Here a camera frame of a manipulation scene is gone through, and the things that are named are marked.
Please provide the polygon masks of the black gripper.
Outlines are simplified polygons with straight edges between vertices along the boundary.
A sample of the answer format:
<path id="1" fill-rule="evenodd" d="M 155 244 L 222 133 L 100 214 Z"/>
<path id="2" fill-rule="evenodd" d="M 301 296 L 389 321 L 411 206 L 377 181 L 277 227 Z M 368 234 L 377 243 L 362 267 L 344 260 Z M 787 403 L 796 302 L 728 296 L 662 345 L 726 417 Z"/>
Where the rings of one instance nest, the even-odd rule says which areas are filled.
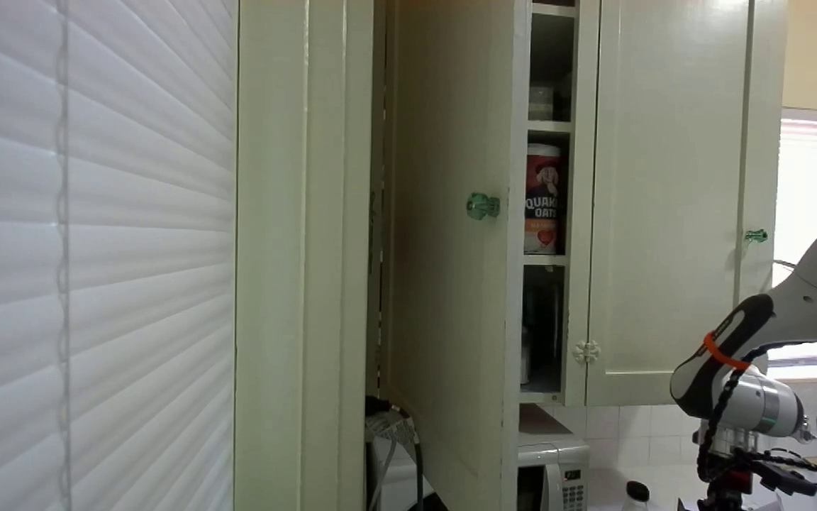
<path id="1" fill-rule="evenodd" d="M 747 511 L 743 497 L 751 492 L 751 481 L 768 492 L 813 497 L 817 487 L 802 478 L 802 468 L 805 460 L 772 451 L 738 448 L 724 457 L 700 448 L 697 478 L 706 482 L 706 494 L 697 501 L 697 511 Z"/>

